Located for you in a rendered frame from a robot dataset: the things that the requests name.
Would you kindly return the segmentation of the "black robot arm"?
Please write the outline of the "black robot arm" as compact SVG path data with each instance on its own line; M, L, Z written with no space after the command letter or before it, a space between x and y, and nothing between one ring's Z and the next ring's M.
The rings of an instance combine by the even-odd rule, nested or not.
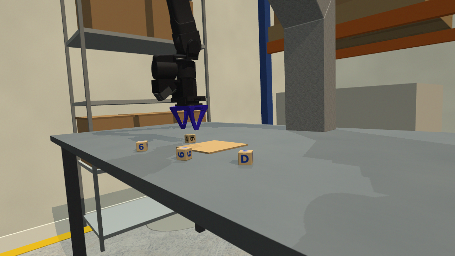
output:
M166 0L170 15L172 38L177 54L154 54L152 58L152 93L158 101L170 95L194 97L196 63L202 47L189 0ZM175 80L181 79L181 80Z

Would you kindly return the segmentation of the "orange flat mat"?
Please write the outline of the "orange flat mat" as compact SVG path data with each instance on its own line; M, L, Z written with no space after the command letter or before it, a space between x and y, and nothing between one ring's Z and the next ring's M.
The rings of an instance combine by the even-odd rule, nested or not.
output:
M212 153L222 152L222 151L226 151L226 150L230 150L230 149L234 149L234 148L245 147L245 146L248 146L248 144L212 140L212 141L202 142L202 143L198 143L198 144L184 145L184 146L180 146L180 147L192 147L192 152L212 154ZM180 148L180 147L176 147L176 148Z

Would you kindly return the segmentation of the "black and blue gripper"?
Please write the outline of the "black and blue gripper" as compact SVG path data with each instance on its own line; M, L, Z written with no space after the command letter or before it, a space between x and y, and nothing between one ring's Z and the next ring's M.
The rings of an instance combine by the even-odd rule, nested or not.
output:
M177 101L174 107L170 107L171 112L173 113L174 117L176 118L179 126L181 129L186 128L188 116L192 123L192 127L194 130L198 130L200 127L200 123L203 120L203 117L208 109L208 105L203 105L203 103L199 103L199 101L206 101L206 97L197 97L197 83L196 79L190 79L193 82L193 95L194 97L175 97L171 98L171 102ZM184 110L184 120L183 124L179 118L177 111ZM200 115L198 118L198 123L196 124L194 118L194 111L200 110Z

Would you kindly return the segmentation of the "beige letter block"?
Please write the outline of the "beige letter block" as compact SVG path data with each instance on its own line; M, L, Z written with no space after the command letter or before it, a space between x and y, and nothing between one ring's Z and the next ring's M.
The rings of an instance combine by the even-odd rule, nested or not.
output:
M176 149L177 160L187 161L192 159L192 147L180 147Z
M253 150L240 150L238 152L239 165L252 165L253 163Z
M185 134L185 143L195 143L196 142L196 135L195 134Z
M148 141L137 141L136 142L136 151L145 152L148 150Z

